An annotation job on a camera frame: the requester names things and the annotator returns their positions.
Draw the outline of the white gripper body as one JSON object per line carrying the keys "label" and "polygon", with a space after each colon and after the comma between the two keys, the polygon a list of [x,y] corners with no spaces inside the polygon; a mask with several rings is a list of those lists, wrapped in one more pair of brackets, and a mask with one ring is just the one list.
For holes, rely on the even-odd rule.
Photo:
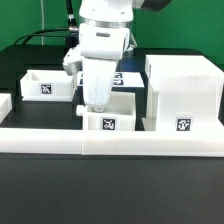
{"label": "white gripper body", "polygon": [[103,112],[108,105],[118,62],[129,45],[128,28],[102,28],[81,24],[79,44],[63,59],[69,76],[83,72],[83,98],[86,106]]}

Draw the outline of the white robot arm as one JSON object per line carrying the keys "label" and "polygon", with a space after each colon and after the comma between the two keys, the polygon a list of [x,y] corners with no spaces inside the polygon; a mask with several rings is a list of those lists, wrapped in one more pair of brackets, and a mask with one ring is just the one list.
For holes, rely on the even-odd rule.
{"label": "white robot arm", "polygon": [[79,44],[70,48],[63,67],[70,76],[83,72],[86,106],[103,112],[108,105],[114,73],[130,46],[134,9],[160,11],[172,0],[82,0]]}

